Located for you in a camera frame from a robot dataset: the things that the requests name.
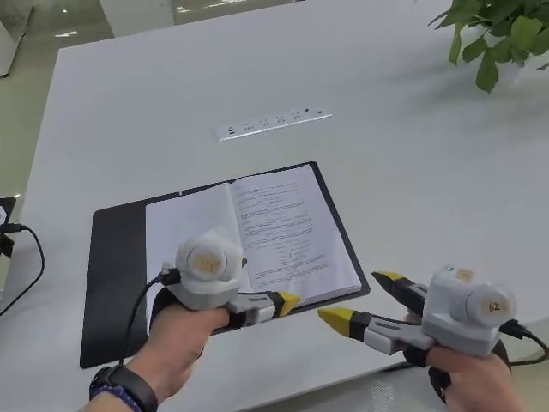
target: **green plant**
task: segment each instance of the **green plant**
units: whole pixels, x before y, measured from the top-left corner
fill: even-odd
[[[454,39],[448,59],[457,64],[460,57],[472,62],[482,55],[476,85],[490,93],[499,78],[497,64],[512,62],[524,66],[530,55],[549,50],[549,0],[453,0],[452,5],[429,25],[440,21],[436,29],[454,26]],[[462,30],[480,27],[482,34],[463,48]],[[486,35],[498,38],[486,42]],[[538,70],[545,70],[549,62]]]

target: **label sticker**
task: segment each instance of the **label sticker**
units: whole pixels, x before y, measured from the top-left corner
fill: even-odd
[[[502,317],[509,314],[510,305],[507,300],[484,299],[482,301],[482,312],[493,317]]]
[[[468,269],[458,269],[455,278],[470,283],[474,278],[474,272]]]

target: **power outlet strip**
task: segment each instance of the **power outlet strip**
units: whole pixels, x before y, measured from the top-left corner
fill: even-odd
[[[215,135],[220,142],[226,142],[227,140],[238,139],[239,137],[263,133],[264,131],[282,129],[283,127],[331,117],[332,112],[326,110],[325,107],[305,106],[276,115],[227,124],[216,128]]]

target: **black notebook cover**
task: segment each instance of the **black notebook cover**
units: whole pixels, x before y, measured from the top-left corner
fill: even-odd
[[[360,268],[351,242],[337,214],[318,164],[314,161],[283,167],[265,173],[311,166],[317,178],[326,204],[341,232],[343,243],[351,258],[353,267],[362,283],[358,292],[346,294],[320,303],[299,307],[293,311],[303,312],[343,300],[356,298],[370,292],[364,272]],[[94,213],[92,240],[87,268],[86,306],[82,326],[80,366],[82,368],[116,361],[123,350],[124,332],[130,318],[132,306],[147,283],[147,255],[145,248],[145,207],[174,197],[186,196],[219,185],[196,187],[168,195],[152,197],[133,203],[126,203]],[[133,323],[130,348],[127,356],[135,354],[147,340],[146,302],[143,300]]]

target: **notebook page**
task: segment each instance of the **notebook page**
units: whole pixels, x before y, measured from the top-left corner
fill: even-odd
[[[252,289],[301,304],[360,289],[311,167],[242,178],[231,191]]]
[[[215,229],[235,244],[241,245],[229,187],[225,183],[191,195],[147,205],[147,282],[159,274],[164,262],[174,264],[179,246],[188,238]],[[244,272],[242,289],[250,289],[248,279]],[[154,285],[147,293],[147,330],[154,297],[160,290],[161,285]]]

